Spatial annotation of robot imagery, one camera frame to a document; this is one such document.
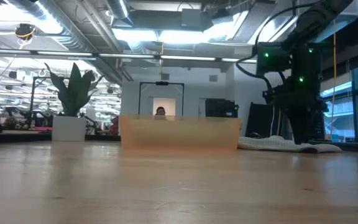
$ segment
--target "potted plant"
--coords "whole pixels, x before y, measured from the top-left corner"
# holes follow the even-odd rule
[[[46,64],[50,73],[53,85],[58,89],[58,98],[62,102],[63,116],[53,118],[52,140],[53,141],[84,141],[85,126],[84,118],[79,118],[80,109],[91,99],[91,95],[96,92],[96,85],[103,78],[92,83],[94,75],[92,70],[87,71],[81,76],[77,64],[73,64],[70,81],[65,85],[63,78],[54,74]]]

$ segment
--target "doorway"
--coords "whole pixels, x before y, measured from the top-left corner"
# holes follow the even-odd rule
[[[153,114],[157,112],[157,108],[162,106],[165,109],[165,115],[175,116],[176,115],[176,103],[175,98],[153,98]]]

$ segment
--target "person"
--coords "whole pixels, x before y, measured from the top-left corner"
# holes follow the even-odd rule
[[[156,114],[155,115],[162,115],[162,116],[165,116],[165,108],[164,107],[162,107],[162,106],[159,106],[158,108],[157,108],[157,112],[156,112]]]

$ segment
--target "white wall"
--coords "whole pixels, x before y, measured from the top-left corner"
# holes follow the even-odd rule
[[[122,84],[121,114],[137,114],[139,110],[139,83],[160,81],[159,68],[127,68],[134,82]],[[183,115],[198,116],[200,98],[225,98],[225,73],[215,68],[164,68],[171,83],[184,83]],[[217,82],[209,82],[209,75],[218,75]]]
[[[153,99],[153,114],[157,112],[157,108],[162,106],[165,110],[165,115],[175,116],[176,115],[176,99],[174,98],[154,98]]]
[[[255,64],[243,65],[248,71],[255,73]],[[137,114],[139,104],[139,80],[142,82],[155,82],[160,80],[158,70],[146,71],[141,74],[140,70],[129,71],[135,82],[125,82],[122,84],[122,114]],[[239,105],[239,118],[242,122],[240,136],[244,136],[249,115],[249,107],[251,102],[265,104],[262,92],[267,89],[263,80],[252,78],[243,74],[236,67],[230,68],[227,73],[232,77],[227,77],[225,73],[219,70],[207,68],[194,68],[188,71],[185,68],[171,68],[164,71],[171,74],[170,82],[185,83],[185,99],[184,99],[184,116],[198,116],[198,105],[200,98],[226,98],[235,100]],[[286,71],[284,75],[289,76],[290,71]],[[218,75],[218,82],[211,83],[208,81],[209,75]],[[282,83],[277,73],[268,73],[266,77],[270,80],[272,86]]]

